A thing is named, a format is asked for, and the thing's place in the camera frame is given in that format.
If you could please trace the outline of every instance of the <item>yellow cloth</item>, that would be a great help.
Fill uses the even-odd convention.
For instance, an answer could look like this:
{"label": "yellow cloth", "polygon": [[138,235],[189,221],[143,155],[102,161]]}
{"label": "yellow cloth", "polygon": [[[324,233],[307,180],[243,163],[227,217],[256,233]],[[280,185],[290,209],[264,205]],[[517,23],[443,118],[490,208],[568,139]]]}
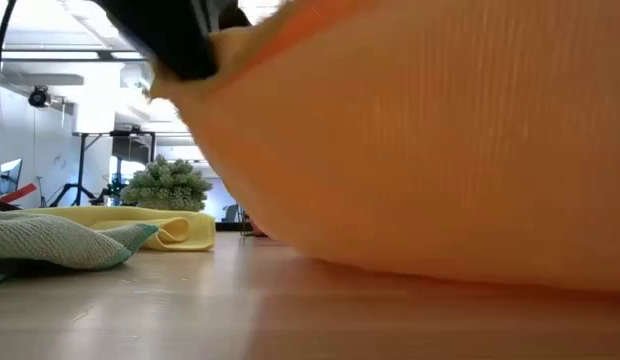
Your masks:
{"label": "yellow cloth", "polygon": [[367,269],[620,291],[620,0],[295,7],[153,89],[260,228]]}
{"label": "yellow cloth", "polygon": [[128,206],[86,206],[27,211],[60,216],[92,230],[105,230],[128,224],[156,225],[159,231],[143,244],[144,248],[152,250],[206,251],[214,246],[214,218],[196,212],[162,211]]}

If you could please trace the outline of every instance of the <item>computer screen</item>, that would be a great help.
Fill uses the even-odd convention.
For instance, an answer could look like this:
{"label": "computer screen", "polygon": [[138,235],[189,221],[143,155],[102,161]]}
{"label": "computer screen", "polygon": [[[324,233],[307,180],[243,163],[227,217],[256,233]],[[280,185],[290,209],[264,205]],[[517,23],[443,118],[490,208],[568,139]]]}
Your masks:
{"label": "computer screen", "polygon": [[19,188],[21,176],[21,159],[1,165],[0,195],[10,194]]}

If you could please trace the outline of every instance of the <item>potted plant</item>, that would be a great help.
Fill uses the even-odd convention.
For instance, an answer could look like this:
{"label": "potted plant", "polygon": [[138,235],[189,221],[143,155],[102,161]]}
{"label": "potted plant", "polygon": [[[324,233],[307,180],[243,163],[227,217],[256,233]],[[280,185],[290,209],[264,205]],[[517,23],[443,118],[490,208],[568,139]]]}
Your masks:
{"label": "potted plant", "polygon": [[212,189],[201,172],[183,160],[168,162],[157,156],[146,170],[134,174],[121,199],[127,204],[157,210],[203,210],[205,192]]}

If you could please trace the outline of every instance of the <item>yellow towel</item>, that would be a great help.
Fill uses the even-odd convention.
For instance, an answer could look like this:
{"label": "yellow towel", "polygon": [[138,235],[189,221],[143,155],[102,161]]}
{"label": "yellow towel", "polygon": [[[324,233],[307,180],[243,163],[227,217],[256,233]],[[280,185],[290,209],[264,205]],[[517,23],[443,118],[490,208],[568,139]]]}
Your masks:
{"label": "yellow towel", "polygon": [[129,224],[151,224],[159,231],[144,248],[158,251],[206,251],[214,246],[214,218],[187,211],[162,211],[137,207],[72,207],[26,210],[56,215],[92,230],[112,229]]}

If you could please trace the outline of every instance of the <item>green cloth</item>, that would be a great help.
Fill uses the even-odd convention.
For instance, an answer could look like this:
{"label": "green cloth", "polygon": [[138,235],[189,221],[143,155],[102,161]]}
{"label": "green cloth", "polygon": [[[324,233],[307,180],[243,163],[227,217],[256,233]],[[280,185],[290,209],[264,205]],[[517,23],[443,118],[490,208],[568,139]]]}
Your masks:
{"label": "green cloth", "polygon": [[158,230],[134,224],[95,231],[52,215],[0,212],[0,281],[32,260],[77,270],[108,269],[128,260]]}

